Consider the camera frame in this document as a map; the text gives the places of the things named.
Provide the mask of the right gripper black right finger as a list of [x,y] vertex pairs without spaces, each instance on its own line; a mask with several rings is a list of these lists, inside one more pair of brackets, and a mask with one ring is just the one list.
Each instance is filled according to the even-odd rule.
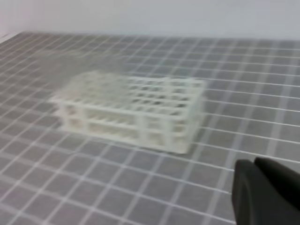
[[300,174],[268,158],[257,157],[254,164],[277,192],[291,205],[300,205]]

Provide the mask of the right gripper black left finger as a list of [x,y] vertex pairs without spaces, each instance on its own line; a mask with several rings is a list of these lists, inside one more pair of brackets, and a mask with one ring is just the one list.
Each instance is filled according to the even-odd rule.
[[298,225],[300,206],[287,202],[267,177],[246,159],[235,163],[232,207],[238,225]]

